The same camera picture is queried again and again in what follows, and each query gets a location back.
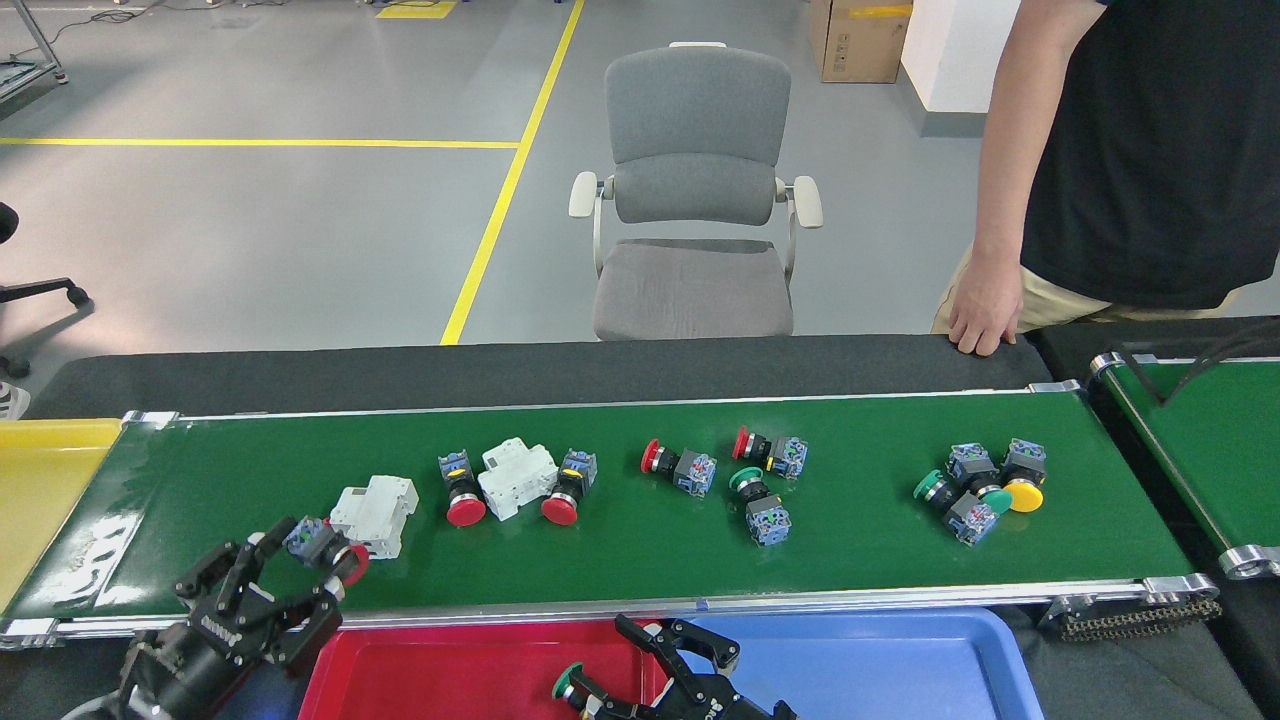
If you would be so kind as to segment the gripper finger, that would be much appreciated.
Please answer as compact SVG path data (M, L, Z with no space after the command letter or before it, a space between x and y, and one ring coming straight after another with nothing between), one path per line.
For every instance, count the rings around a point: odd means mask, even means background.
M570 705L581 719L653 719L653 708L617 700L589 678L570 679Z
M315 587L284 600L250 587L250 648L287 676L314 669L321 648L342 624L340 601L346 585L329 577Z
M614 629L631 644L655 657L684 701L731 701L736 689L730 676L739 662L739 644L681 619L662 619L645 626L618 614ZM713 674L692 673L680 653L687 651L712 662Z
M244 543L224 541L200 559L175 582L175 596L189 609L215 594L214 609L234 612L242 591L255 583L265 562L284 544L294 529L294 518L283 518L270 530L253 533Z

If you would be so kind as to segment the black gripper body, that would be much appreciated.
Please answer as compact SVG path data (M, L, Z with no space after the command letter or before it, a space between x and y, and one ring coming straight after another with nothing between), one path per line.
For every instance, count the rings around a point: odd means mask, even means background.
M268 656L278 612L197 603L184 621L136 634L118 687L119 719L210 719Z
M655 700L652 710L657 719L799 719L785 701L765 710L736 691L705 693L703 700L698 700L677 689L668 689Z

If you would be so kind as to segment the person's right hand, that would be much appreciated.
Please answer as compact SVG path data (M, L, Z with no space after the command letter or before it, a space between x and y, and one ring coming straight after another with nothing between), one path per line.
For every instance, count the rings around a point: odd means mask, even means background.
M959 352L980 357L1016 343L1023 291L1018 254L973 249L948 295L950 310L943 314L950 342Z

